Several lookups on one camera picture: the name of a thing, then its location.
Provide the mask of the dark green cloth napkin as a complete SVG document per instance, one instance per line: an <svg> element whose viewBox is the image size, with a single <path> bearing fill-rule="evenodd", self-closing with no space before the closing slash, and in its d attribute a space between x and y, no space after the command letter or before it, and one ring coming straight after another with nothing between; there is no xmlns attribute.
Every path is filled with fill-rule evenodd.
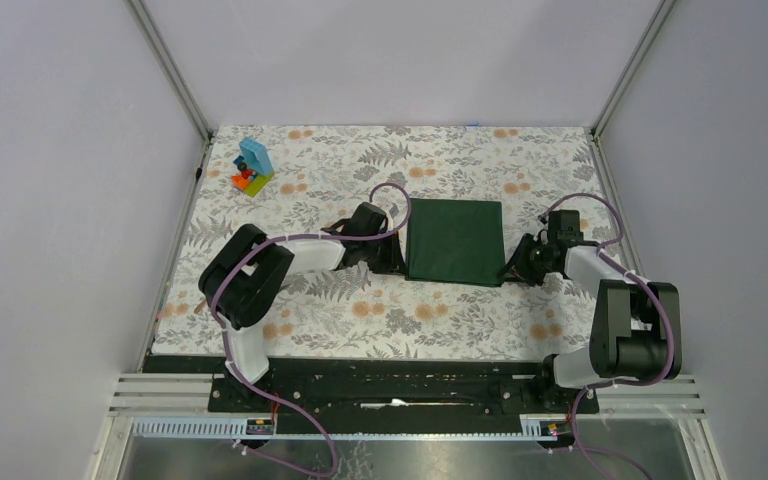
<svg viewBox="0 0 768 480"><path fill-rule="evenodd" d="M407 279L498 287L505 264L500 202L411 200Z"/></svg>

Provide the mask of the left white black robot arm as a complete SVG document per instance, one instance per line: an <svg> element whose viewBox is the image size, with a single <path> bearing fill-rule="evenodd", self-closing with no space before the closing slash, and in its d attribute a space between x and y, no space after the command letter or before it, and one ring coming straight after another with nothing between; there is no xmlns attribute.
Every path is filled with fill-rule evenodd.
<svg viewBox="0 0 768 480"><path fill-rule="evenodd" d="M269 360L262 319L289 274L330 272L364 263L374 274L407 273L398 230L388 215L364 202L349 218L316 232L270 237L254 224L241 226L210 261L198 288L218 322L232 398L248 411L269 401L262 378Z"/></svg>

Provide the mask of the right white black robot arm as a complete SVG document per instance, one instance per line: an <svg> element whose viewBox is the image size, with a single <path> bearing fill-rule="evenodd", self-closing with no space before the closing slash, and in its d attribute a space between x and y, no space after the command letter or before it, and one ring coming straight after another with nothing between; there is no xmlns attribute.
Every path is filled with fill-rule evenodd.
<svg viewBox="0 0 768 480"><path fill-rule="evenodd" d="M573 394L602 385L652 385L681 371L680 297L677 288L648 280L607 256L585 238L575 210L542 218L544 229L519 241L499 276L541 286L558 274L595 299L586 346L547 356L528 392L543 410L557 412Z"/></svg>

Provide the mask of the floral patterned table mat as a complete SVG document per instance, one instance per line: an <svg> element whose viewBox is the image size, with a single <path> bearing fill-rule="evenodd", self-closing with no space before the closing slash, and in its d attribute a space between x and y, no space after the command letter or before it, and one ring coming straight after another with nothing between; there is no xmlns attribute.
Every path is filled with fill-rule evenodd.
<svg viewBox="0 0 768 480"><path fill-rule="evenodd" d="M274 176L254 197L231 184L239 142L266 146ZM219 129L186 238L158 314L155 355L223 352L198 279L242 225L269 235L312 232L372 200L395 220L404 196L502 204L507 251L538 230L555 201L581 214L585 235L615 229L581 128L234 126ZM291 275L264 317L271 356L534 361L584 346L594 299L549 276L537 288L405 281L347 270Z"/></svg>

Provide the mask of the colourful toy brick build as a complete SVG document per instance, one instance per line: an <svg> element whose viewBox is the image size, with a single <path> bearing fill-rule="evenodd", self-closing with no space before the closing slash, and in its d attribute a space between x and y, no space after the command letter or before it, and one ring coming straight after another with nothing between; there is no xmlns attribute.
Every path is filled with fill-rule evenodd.
<svg viewBox="0 0 768 480"><path fill-rule="evenodd" d="M249 197L256 196L273 178L274 168L265 145L251 137L239 142L240 154L233 165L237 172L230 178L232 186Z"/></svg>

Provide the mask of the aluminium rail right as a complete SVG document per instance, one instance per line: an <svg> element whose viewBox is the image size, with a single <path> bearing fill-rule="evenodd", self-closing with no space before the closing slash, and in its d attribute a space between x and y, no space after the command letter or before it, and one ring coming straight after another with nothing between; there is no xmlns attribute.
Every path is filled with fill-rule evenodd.
<svg viewBox="0 0 768 480"><path fill-rule="evenodd" d="M704 418L706 410L691 375L651 386L616 386L599 389L599 413L619 419Z"/></svg>

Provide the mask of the aluminium rail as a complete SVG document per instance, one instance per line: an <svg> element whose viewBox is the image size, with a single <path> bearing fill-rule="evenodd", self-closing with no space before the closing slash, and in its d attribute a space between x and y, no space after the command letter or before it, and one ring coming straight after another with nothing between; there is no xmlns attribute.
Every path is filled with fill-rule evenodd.
<svg viewBox="0 0 768 480"><path fill-rule="evenodd" d="M619 419L704 418L706 410L691 375L651 386L616 386L599 389L599 413Z"/></svg>
<svg viewBox="0 0 768 480"><path fill-rule="evenodd" d="M210 374L122 374L111 400L110 412L204 412L212 391Z"/></svg>

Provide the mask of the aluminium rail left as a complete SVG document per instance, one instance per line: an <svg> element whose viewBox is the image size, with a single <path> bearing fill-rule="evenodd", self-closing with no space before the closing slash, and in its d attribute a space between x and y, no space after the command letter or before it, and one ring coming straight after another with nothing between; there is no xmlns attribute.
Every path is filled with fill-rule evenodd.
<svg viewBox="0 0 768 480"><path fill-rule="evenodd" d="M122 374L111 400L110 412L204 412L212 391L210 374Z"/></svg>

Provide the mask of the right aluminium frame post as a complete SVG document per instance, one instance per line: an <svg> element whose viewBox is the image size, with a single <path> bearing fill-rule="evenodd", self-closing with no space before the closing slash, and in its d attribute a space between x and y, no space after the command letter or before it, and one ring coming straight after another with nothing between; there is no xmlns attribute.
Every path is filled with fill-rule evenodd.
<svg viewBox="0 0 768 480"><path fill-rule="evenodd" d="M678 3L678 0L660 0L658 2L655 12L648 21L606 104L591 128L591 135L594 138L601 137L607 130L614 113Z"/></svg>

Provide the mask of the aluminium frame post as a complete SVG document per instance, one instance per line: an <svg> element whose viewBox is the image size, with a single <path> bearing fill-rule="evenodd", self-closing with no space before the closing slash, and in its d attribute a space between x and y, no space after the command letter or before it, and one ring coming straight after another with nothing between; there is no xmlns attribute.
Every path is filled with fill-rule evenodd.
<svg viewBox="0 0 768 480"><path fill-rule="evenodd" d="M195 96L187 85L147 3L143 0L125 0L124 4L133 16L162 74L181 104L188 121L201 140L209 143L213 138L213 129L210 127Z"/></svg>
<svg viewBox="0 0 768 480"><path fill-rule="evenodd" d="M648 21L606 104L591 128L591 135L594 138L601 137L607 130L614 113L678 3L678 0L660 0L658 2L655 12Z"/></svg>

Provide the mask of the left aluminium frame post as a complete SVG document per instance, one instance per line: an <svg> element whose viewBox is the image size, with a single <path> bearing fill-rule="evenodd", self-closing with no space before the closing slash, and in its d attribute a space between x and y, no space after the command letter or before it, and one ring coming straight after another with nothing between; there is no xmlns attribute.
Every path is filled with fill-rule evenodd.
<svg viewBox="0 0 768 480"><path fill-rule="evenodd" d="M201 140L209 143L213 138L213 129L210 127L195 96L187 85L147 3L143 0L125 0L124 4L133 16L162 74L181 104L188 121Z"/></svg>

